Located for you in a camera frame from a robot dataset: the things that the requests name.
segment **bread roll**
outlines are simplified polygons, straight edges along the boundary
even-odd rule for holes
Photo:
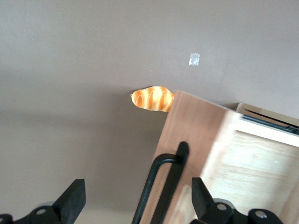
[[[149,111],[168,112],[175,94],[162,86],[152,86],[131,94],[135,106]]]

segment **grey wall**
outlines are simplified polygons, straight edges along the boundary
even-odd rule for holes
[[[85,178],[77,223],[129,223],[167,116],[135,107],[135,89],[299,118],[298,12],[295,0],[0,1],[0,213],[21,218]]]

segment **wooden panel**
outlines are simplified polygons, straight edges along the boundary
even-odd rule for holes
[[[295,146],[237,131],[207,187],[243,214],[263,208],[279,215],[296,184],[298,161]]]
[[[170,221],[183,187],[185,185],[191,186],[192,177],[200,176],[227,111],[227,108],[211,104],[181,91],[177,92],[154,158],[163,153],[175,154],[181,141],[188,142],[190,154],[166,214],[165,224]],[[231,112],[231,116],[234,115],[238,117],[237,113]],[[169,168],[170,166],[167,164],[163,165],[158,172],[141,219],[142,224],[148,224],[151,220]]]
[[[299,136],[241,119],[241,114],[178,92],[154,158],[190,147],[185,170],[164,224],[189,224],[192,177],[200,176],[214,198],[242,213],[268,209],[285,224],[298,223]],[[150,223],[170,166],[159,171],[141,223]]]

